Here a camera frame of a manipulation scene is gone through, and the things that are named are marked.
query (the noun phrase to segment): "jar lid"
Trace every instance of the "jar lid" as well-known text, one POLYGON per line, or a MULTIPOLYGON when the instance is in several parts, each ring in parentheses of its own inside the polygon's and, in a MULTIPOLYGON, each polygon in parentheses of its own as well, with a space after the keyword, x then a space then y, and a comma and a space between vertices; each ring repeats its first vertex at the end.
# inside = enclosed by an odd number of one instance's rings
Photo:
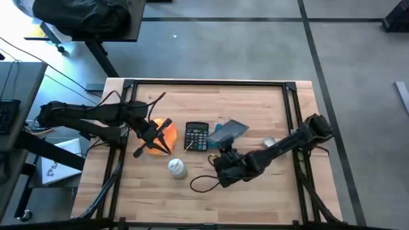
POLYGON ((183 168, 184 168, 183 162, 178 158, 171 160, 167 165, 167 169, 173 175, 181 174, 183 168))

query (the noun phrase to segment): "gray floor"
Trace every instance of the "gray floor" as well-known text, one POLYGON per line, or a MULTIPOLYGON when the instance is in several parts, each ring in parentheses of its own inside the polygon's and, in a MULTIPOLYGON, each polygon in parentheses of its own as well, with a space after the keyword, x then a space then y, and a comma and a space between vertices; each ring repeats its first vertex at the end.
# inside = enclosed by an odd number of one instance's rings
MULTIPOLYGON (((398 2, 304 0, 310 18, 354 19, 382 18, 398 2)), ((20 28, 30 21, 9 3, 2 4, 9 7, 7 13, 13 12, 11 17, 22 18, 16 22, 20 28)), ((175 0, 173 4, 147 5, 144 16, 299 18, 300 10, 297 0, 175 0)), ((393 82, 409 85, 409 34, 386 34, 380 23, 374 22, 310 26, 367 224, 407 229, 409 117, 393 82)), ((0 35, 81 84, 105 80, 105 73, 83 43, 64 45, 70 55, 61 56, 49 43, 23 41, 20 31, 23 29, 5 26, 0 35)), ((106 43, 104 47, 122 77, 309 80, 320 112, 327 114, 302 22, 143 22, 137 43, 106 43)), ((0 42, 0 48, 32 60, 4 43, 0 42)), ((47 74, 81 91, 56 72, 47 70, 47 74)), ((89 104, 46 78, 30 118, 49 100, 89 104)), ((53 135, 76 133, 60 130, 53 135)), ((333 141, 329 147, 343 217, 354 223, 333 141)), ((66 219, 71 205, 71 190, 50 189, 35 192, 29 206, 35 212, 33 222, 41 222, 66 219)), ((3 224, 16 223, 11 218, 14 208, 10 205, 3 224)))

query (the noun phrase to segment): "chair wheel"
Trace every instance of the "chair wheel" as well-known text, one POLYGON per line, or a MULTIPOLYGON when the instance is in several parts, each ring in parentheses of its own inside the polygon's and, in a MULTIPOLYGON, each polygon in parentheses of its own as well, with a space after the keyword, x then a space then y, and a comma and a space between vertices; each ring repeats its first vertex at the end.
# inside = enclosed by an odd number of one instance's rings
POLYGON ((58 52, 60 52, 62 54, 65 52, 64 47, 57 47, 57 50, 58 50, 58 52))
POLYGON ((21 222, 27 222, 33 217, 33 213, 30 210, 24 210, 24 214, 21 218, 18 218, 21 222))

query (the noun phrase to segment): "orange object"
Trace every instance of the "orange object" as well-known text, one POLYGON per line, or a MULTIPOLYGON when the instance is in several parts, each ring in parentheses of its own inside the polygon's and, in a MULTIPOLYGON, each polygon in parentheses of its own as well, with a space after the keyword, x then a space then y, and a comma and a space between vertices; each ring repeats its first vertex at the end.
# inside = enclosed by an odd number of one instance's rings
MULTIPOLYGON (((162 118, 157 118, 153 120, 156 124, 158 124, 158 128, 162 125, 162 123, 165 121, 165 119, 162 118)), ((178 132, 176 129, 176 125, 172 122, 167 128, 163 130, 164 133, 164 139, 167 147, 172 151, 173 146, 176 143, 176 139, 178 138, 178 132)), ((156 138, 154 143, 158 144, 160 147, 164 148, 165 147, 159 142, 159 140, 156 138)), ((158 150, 158 149, 148 149, 146 150, 147 153, 154 155, 154 156, 167 156, 166 153, 158 150)))

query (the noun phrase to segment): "wooden tabletop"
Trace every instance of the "wooden tabletop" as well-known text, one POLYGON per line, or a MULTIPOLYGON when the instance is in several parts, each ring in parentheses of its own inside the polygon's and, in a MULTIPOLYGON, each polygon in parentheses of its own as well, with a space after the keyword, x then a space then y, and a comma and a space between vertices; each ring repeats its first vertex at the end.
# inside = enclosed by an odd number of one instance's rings
MULTIPOLYGON (((121 93, 124 79, 108 79, 103 97, 110 91, 121 93)), ((297 81, 302 117, 318 113, 312 84, 297 81)), ((203 121, 210 124, 235 119, 250 128, 234 147, 240 153, 261 148, 261 141, 270 135, 282 139, 288 135, 281 88, 270 86, 181 86, 140 84, 136 100, 151 102, 162 92, 166 96, 152 112, 152 118, 171 118, 178 128, 173 155, 154 157, 132 153, 140 145, 134 132, 128 140, 125 165, 116 207, 115 219, 126 217, 129 222, 223 223, 223 224, 290 224, 301 220, 292 154, 275 159, 265 172, 250 182, 239 181, 228 188, 216 187, 200 194, 190 189, 196 176, 216 175, 206 153, 183 149, 185 123, 203 121), (180 158, 187 166, 188 176, 178 181, 167 171, 167 163, 180 158)), ((106 103, 119 99, 110 97, 106 103)), ((104 177, 109 149, 97 147, 88 153, 72 216, 78 216, 99 193, 104 177)), ((328 155, 314 150, 311 157, 317 193, 332 213, 342 219, 328 155)), ((199 190, 210 188, 216 180, 203 179, 195 183, 199 190)), ((311 201, 307 195, 308 209, 311 201)), ((107 196, 104 216, 107 216, 111 194, 107 196)))

